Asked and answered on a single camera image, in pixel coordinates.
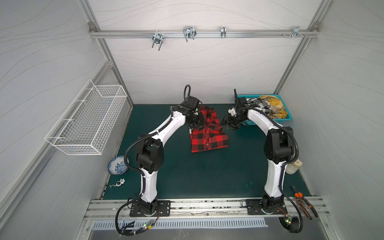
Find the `red black plaid shirt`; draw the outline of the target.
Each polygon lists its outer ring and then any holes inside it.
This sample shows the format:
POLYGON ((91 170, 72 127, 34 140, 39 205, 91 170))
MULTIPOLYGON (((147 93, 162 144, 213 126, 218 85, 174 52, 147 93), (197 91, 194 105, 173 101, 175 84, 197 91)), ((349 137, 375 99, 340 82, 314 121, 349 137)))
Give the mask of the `red black plaid shirt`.
POLYGON ((198 114, 204 118, 204 124, 200 128, 190 128, 191 152, 228 148, 229 137, 224 133, 215 109, 203 105, 198 114))

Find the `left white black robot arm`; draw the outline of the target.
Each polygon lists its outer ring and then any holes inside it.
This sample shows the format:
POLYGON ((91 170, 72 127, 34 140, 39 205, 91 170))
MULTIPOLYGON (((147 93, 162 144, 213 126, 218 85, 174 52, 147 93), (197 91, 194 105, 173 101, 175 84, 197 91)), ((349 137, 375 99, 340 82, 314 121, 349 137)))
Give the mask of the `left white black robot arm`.
POLYGON ((183 125, 201 127, 204 117, 198 113, 201 101, 187 96, 181 104, 170 108, 170 115, 153 131, 141 135, 124 154, 125 165, 141 175, 139 203, 147 212, 157 207, 158 170, 165 160, 164 147, 170 137, 183 125))

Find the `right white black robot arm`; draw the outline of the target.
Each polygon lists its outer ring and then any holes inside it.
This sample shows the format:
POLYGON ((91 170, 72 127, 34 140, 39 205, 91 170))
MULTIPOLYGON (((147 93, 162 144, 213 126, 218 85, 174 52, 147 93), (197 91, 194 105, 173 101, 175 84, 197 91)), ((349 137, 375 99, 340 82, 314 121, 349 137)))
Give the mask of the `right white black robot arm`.
POLYGON ((260 208, 270 214, 284 204, 285 169, 297 160, 299 146, 291 128, 283 127, 267 113, 251 106, 245 97, 235 96, 235 106, 228 110, 221 124, 237 130, 247 120, 254 122, 266 135, 264 154, 268 159, 268 175, 260 208))

